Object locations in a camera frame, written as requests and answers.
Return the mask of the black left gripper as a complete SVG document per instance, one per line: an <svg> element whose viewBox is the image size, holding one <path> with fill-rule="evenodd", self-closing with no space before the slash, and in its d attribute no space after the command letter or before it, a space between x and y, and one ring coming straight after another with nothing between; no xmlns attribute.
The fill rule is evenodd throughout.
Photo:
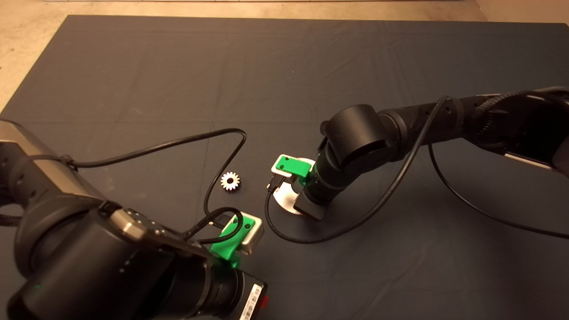
<svg viewBox="0 0 569 320"><path fill-rule="evenodd" d="M256 320L268 304L268 283L227 263L207 267L205 314L218 320Z"/></svg>

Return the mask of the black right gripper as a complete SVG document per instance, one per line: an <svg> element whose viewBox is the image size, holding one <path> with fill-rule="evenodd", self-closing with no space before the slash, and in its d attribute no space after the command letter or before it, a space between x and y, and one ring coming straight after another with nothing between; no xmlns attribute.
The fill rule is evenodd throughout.
<svg viewBox="0 0 569 320"><path fill-rule="evenodd" d="M321 181L307 183L293 203L293 209L314 221L321 221L334 198L335 189Z"/></svg>

